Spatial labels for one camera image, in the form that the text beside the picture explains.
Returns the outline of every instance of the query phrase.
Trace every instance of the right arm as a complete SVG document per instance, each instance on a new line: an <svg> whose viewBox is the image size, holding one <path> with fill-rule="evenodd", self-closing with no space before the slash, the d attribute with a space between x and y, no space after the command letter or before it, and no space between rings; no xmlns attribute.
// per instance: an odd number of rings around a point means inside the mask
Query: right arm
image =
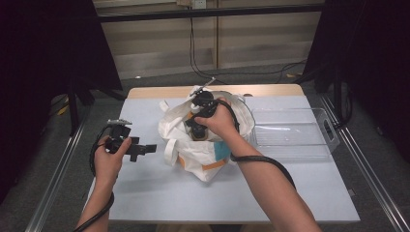
<svg viewBox="0 0 410 232"><path fill-rule="evenodd" d="M225 106L220 104L213 117L196 117L195 121L220 136L234 156L263 156L235 130ZM278 231L320 231L308 205L276 166L259 161L238 164L253 196Z"/></svg>

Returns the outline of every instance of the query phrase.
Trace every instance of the table surface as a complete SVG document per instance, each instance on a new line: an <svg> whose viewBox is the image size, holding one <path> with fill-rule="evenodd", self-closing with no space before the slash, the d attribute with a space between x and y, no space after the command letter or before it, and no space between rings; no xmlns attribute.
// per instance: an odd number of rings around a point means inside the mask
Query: table surface
<svg viewBox="0 0 410 232"><path fill-rule="evenodd" d="M137 163L131 163L125 157L122 171L114 187L116 203L111 208L110 219L154 223L268 222L252 197L237 165L226 165L211 183L201 183L178 165L164 165L161 157L164 145L157 134L147 131L151 131L152 126L159 120L154 116L161 114L159 110L156 111L156 108L159 108L159 98L166 98L170 106L175 106L183 101L191 88L152 87L135 88L130 91L121 117L135 117L136 109L139 109L138 118L147 120L141 123L142 125L132 125L134 134L131 136L141 136L141 144L156 141L159 147L157 156L147 155L140 158ZM247 98L247 103L252 107L260 107L264 103L277 107L286 107L289 104L293 107L309 106L298 85L236 85L209 88L234 94L251 94L254 98ZM148 110L140 110L143 107L148 107ZM284 165L292 173L296 185L299 186L298 192L304 197L318 221L359 220L332 157L324 162L297 162ZM235 210L240 206L242 212Z"/></svg>

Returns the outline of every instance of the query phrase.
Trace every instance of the clear plastic container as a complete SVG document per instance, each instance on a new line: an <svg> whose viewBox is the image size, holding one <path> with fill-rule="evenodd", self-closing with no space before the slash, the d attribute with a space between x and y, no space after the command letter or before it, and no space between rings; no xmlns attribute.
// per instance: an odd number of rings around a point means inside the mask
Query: clear plastic container
<svg viewBox="0 0 410 232"><path fill-rule="evenodd" d="M328 158L340 143L322 108L263 109L252 111L252 145L275 159Z"/></svg>

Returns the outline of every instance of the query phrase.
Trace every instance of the gray floor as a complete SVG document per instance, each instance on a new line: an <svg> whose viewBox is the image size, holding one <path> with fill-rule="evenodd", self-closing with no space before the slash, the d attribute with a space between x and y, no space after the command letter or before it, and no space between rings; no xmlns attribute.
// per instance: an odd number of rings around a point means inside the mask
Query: gray floor
<svg viewBox="0 0 410 232"><path fill-rule="evenodd" d="M280 70L280 68L281 66L277 65L233 69L224 71L232 74L218 75L217 78L228 84L275 83L278 81L278 74L247 75L238 73L273 72ZM303 66L298 66L288 73L299 73L302 70ZM292 80L292 78L284 77L280 83ZM194 72L187 72L129 79L122 82L123 94L126 95L133 87L193 85L205 83L207 79L199 77ZM312 106L323 106L320 96L315 94L311 83L303 84L303 89ZM86 119L83 134L67 169L64 182L59 188L53 207L45 221L43 231L73 230L92 181L92 175L88 168L88 154L91 144L105 121L109 118L118 118L120 114L122 107L120 101L110 99L99 92L95 92L94 96L96 103L91 107L90 115ZM409 221L410 164L401 158L395 145L388 137L377 133L376 126L360 105L354 102L353 117L347 127L404 218ZM62 116L53 116L50 119L38 155L21 175L19 184L11 189L4 203L0 206L0 231L25 230L69 141L70 128L70 116L67 112ZM394 231L391 222L380 207L377 198L366 183L366 179L347 147L343 144L339 145L333 156L347 188L353 189L355 192L352 200L362 222L321 225L324 231ZM213 228L215 231L238 231L239 226L213 225ZM110 224L110 231L151 232L154 230L155 225L152 224L141 225L128 222Z"/></svg>

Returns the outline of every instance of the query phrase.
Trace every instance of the right hand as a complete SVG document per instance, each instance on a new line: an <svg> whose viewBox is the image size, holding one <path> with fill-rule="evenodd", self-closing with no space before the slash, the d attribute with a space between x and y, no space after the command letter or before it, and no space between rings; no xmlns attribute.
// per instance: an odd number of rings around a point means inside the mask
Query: right hand
<svg viewBox="0 0 410 232"><path fill-rule="evenodd" d="M219 98L219 100L227 102L230 105L230 102L226 98ZM232 115L222 104L218 105L217 111L211 118L195 117L194 120L196 123L207 127L222 139L232 134L232 132L236 132Z"/></svg>

